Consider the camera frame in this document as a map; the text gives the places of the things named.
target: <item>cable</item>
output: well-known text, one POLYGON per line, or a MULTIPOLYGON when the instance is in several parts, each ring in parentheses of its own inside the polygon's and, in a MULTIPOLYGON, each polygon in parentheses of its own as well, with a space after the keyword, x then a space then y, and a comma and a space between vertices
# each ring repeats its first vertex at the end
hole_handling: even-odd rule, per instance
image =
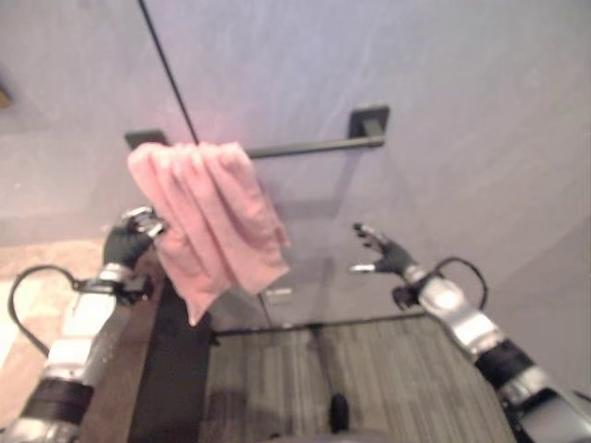
POLYGON ((462 263, 476 274, 476 276, 480 280, 480 283, 482 284, 482 298, 480 299, 480 303, 478 304, 478 309, 480 309, 481 311, 484 310, 488 302, 488 285, 487 281, 482 275, 482 272, 480 272, 480 269, 475 264, 461 257, 447 257, 440 261, 429 274, 437 275, 443 268, 445 268, 447 265, 451 263, 462 263))
POLYGON ((591 397, 589 397, 587 394, 584 394, 580 390, 573 390, 573 394, 576 395, 579 399, 583 399, 591 403, 591 397))
POLYGON ((148 11, 148 7, 144 3, 144 0, 138 0, 139 8, 141 9, 141 14, 144 16, 144 20, 146 20, 146 25, 148 26, 148 31, 150 32, 150 36, 152 41, 154 42, 154 46, 156 46, 156 52, 160 57, 160 62, 164 66, 164 71, 166 76, 168 77, 168 82, 170 83, 171 88, 173 89, 173 94, 175 95, 176 102, 178 103, 179 108, 181 109, 181 114, 185 119, 185 123, 187 124, 188 131, 191 133, 191 137, 195 144, 199 144, 199 139, 197 138, 197 133, 195 132, 195 127, 193 127, 193 123, 191 122, 191 118, 189 117, 187 107, 185 106, 185 102, 183 102, 183 97, 176 85, 175 76, 173 76, 173 71, 168 64, 168 60, 166 60, 166 55, 164 55, 164 49, 160 44, 160 39, 158 38, 158 34, 156 33, 156 29, 154 28, 154 24, 151 21, 150 12, 148 11))
POLYGON ((23 270, 16 277, 14 282, 12 283, 12 286, 10 288, 10 293, 8 295, 8 307, 7 307, 8 314, 10 315, 10 318, 12 319, 12 321, 15 322, 18 329, 20 329, 20 331, 23 333, 23 335, 25 337, 27 337, 27 339, 29 339, 29 341, 32 343, 32 345, 35 346, 35 348, 37 348, 45 356, 49 355, 49 348, 47 347, 47 345, 45 343, 43 343, 41 340, 39 340, 37 338, 37 336, 35 336, 35 334, 33 334, 30 330, 28 330, 18 319, 17 309, 15 308, 15 293, 17 291, 18 286, 23 282, 23 280, 25 280, 27 277, 29 277, 31 274, 33 274, 35 272, 39 272, 41 270, 47 270, 47 269, 60 272, 70 282, 70 284, 72 285, 72 289, 78 288, 80 282, 78 280, 76 280, 74 278, 74 276, 72 274, 70 274, 64 268, 60 268, 59 266, 56 266, 56 265, 33 266, 31 268, 27 268, 27 269, 23 270))

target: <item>pink towel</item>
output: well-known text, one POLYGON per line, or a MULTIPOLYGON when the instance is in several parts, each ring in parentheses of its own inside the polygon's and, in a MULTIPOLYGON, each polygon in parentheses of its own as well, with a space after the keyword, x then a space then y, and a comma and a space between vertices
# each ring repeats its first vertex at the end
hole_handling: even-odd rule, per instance
POLYGON ((288 271, 283 225, 237 143, 146 143, 128 166, 170 226, 156 248, 191 325, 231 285, 254 294, 288 271))

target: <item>wall mount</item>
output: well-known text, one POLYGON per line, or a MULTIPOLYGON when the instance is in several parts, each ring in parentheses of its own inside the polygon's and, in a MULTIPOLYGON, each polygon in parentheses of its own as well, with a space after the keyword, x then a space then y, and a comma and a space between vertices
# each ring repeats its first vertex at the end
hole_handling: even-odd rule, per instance
MULTIPOLYGON (((386 141, 386 126, 390 108, 385 105, 369 106, 355 109, 349 119, 348 138, 342 140, 315 141, 311 143, 294 143, 289 145, 259 148, 247 152, 251 159, 266 159, 284 155, 311 154, 330 150, 354 150, 359 148, 379 148, 386 141)), ((125 138, 129 147, 134 150, 141 143, 158 142, 168 144, 163 131, 150 129, 138 132, 127 132, 125 138)))

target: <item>door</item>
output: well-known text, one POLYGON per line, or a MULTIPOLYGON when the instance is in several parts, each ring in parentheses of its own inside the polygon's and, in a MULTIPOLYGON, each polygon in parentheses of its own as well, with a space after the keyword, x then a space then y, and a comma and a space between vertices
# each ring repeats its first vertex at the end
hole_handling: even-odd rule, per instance
MULTIPOLYGON (((148 5, 200 139, 254 150, 341 138, 358 105, 392 108, 382 149, 257 161, 294 244, 292 272, 274 285, 292 296, 266 301, 275 325, 399 314, 395 279, 345 271, 371 257, 351 231, 367 222, 427 266, 475 261, 495 319, 542 365, 589 389, 579 340, 589 316, 570 320, 567 310, 589 312, 590 258, 564 249, 589 244, 589 4, 148 5), (549 268, 541 258, 558 250, 567 252, 549 268), (573 290, 549 308, 557 287, 573 290), (564 336, 576 345, 559 358, 564 336), (576 370, 564 370, 566 353, 576 370)), ((216 309, 221 327, 265 324, 244 299, 227 295, 216 309)))

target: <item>silver arm segment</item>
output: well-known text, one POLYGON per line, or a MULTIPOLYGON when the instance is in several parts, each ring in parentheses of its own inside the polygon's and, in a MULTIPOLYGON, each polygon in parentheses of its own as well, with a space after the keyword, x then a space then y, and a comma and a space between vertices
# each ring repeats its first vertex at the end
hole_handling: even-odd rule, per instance
POLYGON ((438 272, 426 272, 383 233, 354 226, 364 245, 382 253, 373 264, 357 264, 354 273, 390 272, 406 282, 392 293, 397 305, 421 305, 436 319, 465 357, 495 389, 515 436, 521 442, 591 442, 591 417, 578 399, 535 364, 463 291, 438 272))
MULTIPOLYGON (((409 284, 427 276, 417 265, 403 274, 409 284)), ((529 438, 535 443, 591 442, 591 417, 569 390, 561 388, 533 362, 524 370, 515 370, 506 381, 501 378, 501 385, 495 386, 500 371, 494 365, 511 363, 502 361, 501 357, 495 362, 488 355, 501 349, 508 337, 466 300, 455 283, 435 276, 429 278, 418 294, 418 303, 443 326, 466 358, 493 385, 503 408, 514 414, 513 430, 525 438, 523 441, 529 438)))
POLYGON ((130 317, 130 305, 150 295, 148 276, 132 270, 164 229, 151 208, 124 214, 103 251, 96 279, 77 288, 60 338, 50 349, 40 383, 20 417, 0 434, 2 443, 73 443, 94 388, 113 358, 130 317))

